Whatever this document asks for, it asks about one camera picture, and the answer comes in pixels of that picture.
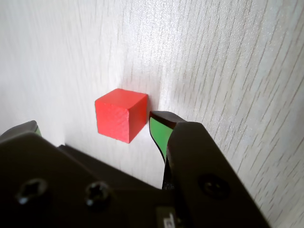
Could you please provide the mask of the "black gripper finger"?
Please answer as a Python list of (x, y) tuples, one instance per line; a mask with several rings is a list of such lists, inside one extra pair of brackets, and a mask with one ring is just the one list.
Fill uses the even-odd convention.
[(165, 161), (164, 183), (192, 228), (267, 228), (268, 222), (205, 127), (151, 111), (150, 135)]
[(3, 228), (140, 228), (136, 180), (69, 146), (53, 146), (35, 121), (0, 136)]

